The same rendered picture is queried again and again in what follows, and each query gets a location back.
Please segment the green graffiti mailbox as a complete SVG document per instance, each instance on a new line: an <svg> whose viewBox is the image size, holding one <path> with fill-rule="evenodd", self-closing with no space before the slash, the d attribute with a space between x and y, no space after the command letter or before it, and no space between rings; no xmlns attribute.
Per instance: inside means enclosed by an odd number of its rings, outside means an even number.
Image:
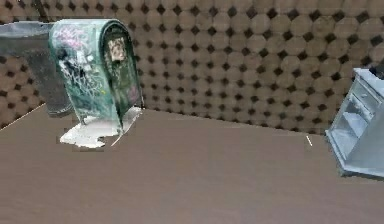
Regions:
<svg viewBox="0 0 384 224"><path fill-rule="evenodd" d="M121 138L144 109L128 28L113 18L62 19L48 44L79 120L60 141L96 149L105 137Z"/></svg>

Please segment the grey bin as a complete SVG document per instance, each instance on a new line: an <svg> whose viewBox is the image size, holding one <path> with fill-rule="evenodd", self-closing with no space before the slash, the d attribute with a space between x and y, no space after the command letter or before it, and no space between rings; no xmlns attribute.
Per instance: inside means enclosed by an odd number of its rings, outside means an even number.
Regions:
<svg viewBox="0 0 384 224"><path fill-rule="evenodd" d="M0 55L23 57L50 117L73 111L64 82L50 55L48 40L53 23L18 21L0 25Z"/></svg>

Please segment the pale blue nightstand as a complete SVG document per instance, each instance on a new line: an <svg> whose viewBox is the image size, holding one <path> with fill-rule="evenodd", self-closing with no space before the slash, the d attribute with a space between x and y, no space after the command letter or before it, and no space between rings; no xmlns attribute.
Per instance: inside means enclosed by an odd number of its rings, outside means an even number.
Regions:
<svg viewBox="0 0 384 224"><path fill-rule="evenodd" d="M384 80L354 68L355 80L325 131L341 176L384 178Z"/></svg>

